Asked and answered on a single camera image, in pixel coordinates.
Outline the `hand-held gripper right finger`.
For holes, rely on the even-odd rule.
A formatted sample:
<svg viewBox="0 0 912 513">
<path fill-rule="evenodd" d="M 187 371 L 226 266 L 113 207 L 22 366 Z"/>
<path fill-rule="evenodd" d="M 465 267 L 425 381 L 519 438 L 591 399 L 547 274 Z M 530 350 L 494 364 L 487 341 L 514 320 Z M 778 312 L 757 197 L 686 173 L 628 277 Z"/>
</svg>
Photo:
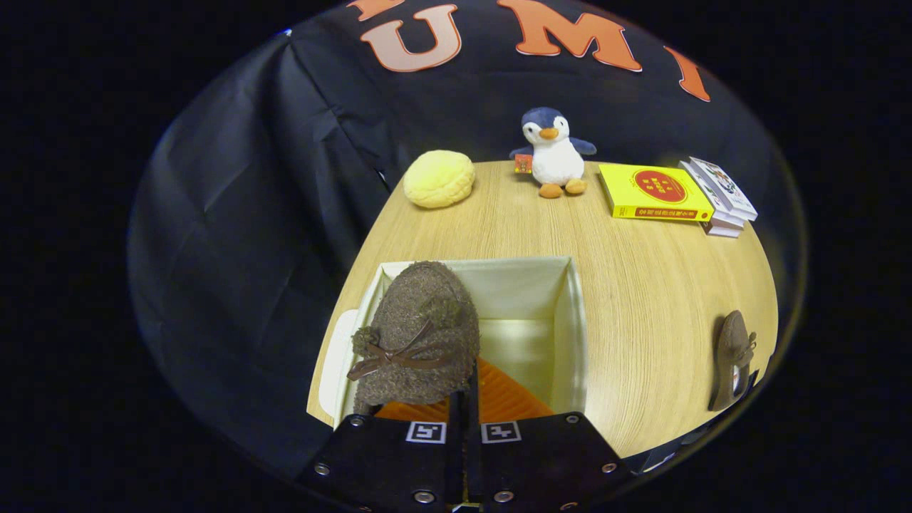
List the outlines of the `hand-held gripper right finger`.
<svg viewBox="0 0 912 513">
<path fill-rule="evenodd" d="M 517 417 L 533 397 L 478 360 L 467 399 L 467 497 L 482 512 L 590 512 L 631 470 L 579 411 Z"/>
</svg>

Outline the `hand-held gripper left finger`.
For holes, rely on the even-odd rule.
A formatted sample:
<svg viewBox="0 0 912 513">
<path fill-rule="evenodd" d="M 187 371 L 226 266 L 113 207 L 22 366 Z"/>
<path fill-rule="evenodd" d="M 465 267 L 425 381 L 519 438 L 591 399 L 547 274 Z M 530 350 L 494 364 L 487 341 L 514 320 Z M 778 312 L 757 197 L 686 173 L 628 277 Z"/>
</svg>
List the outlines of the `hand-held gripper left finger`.
<svg viewBox="0 0 912 513">
<path fill-rule="evenodd" d="M 445 422 L 347 415 L 294 484 L 343 512 L 452 512 L 465 500 L 464 393 Z"/>
</svg>

